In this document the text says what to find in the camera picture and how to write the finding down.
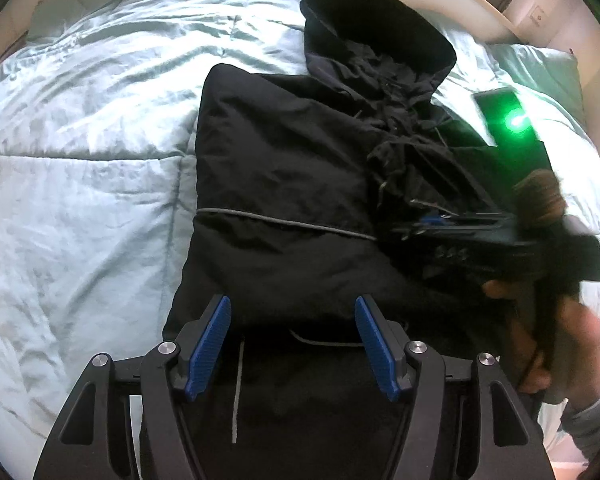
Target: pillow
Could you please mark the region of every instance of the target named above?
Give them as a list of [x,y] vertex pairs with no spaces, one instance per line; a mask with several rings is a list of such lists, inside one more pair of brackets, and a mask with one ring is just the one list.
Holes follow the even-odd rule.
[[433,94],[431,102],[444,107],[452,117],[464,119],[485,142],[493,144],[473,94],[511,85],[512,79],[498,67],[485,45],[462,25],[432,10],[418,12],[448,39],[458,58],[456,65]]
[[515,83],[555,99],[582,126],[586,126],[582,88],[575,56],[529,45],[488,46],[500,68]]

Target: bedsheet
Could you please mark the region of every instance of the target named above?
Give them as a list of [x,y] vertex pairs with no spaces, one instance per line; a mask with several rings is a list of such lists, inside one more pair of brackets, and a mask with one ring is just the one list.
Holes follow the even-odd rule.
[[[0,459],[16,480],[91,356],[160,341],[192,234],[206,74],[304,73],[299,1],[49,0],[0,65]],[[570,212],[600,234],[600,159],[577,121],[436,26],[459,56],[436,101],[488,139],[471,93],[516,86]],[[583,295],[600,313],[600,284]],[[556,439],[559,410],[543,417]]]

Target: wrinkled fabric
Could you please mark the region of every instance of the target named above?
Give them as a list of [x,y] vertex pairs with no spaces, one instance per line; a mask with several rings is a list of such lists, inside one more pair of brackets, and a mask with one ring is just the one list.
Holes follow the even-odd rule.
[[409,403],[389,402],[351,346],[361,294],[440,353],[498,352],[501,310],[477,284],[424,282],[412,255],[376,243],[379,223],[398,215],[496,209],[453,151],[493,160],[492,148],[430,104],[453,48],[397,0],[300,8],[308,76],[219,64],[202,92],[194,234],[163,335],[175,337],[213,294],[231,299],[212,386],[184,407],[215,479],[382,477]]
[[[47,0],[0,65],[0,460],[30,480],[93,355],[161,341],[218,62],[304,73],[300,0]],[[138,436],[142,405],[132,398]]]

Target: hood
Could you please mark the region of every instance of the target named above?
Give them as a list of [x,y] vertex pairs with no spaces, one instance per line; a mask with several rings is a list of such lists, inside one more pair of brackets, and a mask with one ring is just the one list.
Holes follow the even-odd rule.
[[410,111],[422,126],[456,63],[442,34],[398,0],[302,0],[300,10],[314,78],[353,98],[361,118],[381,120],[382,129],[413,126]]

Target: black jacket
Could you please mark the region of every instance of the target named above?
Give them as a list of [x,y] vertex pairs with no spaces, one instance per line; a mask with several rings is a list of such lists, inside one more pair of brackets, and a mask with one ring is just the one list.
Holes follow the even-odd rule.
[[490,323],[477,287],[424,282],[411,255],[376,243],[383,221],[430,205],[496,209],[464,168],[479,158],[489,173],[488,148],[430,104],[456,62],[451,44],[397,0],[302,0],[301,10],[309,75],[219,64],[200,105],[198,211],[164,337],[213,294],[230,297],[218,374],[187,408],[218,480],[381,477],[405,405],[380,394],[361,348],[306,342],[358,342],[357,296],[372,294],[440,353],[473,358],[466,335]]

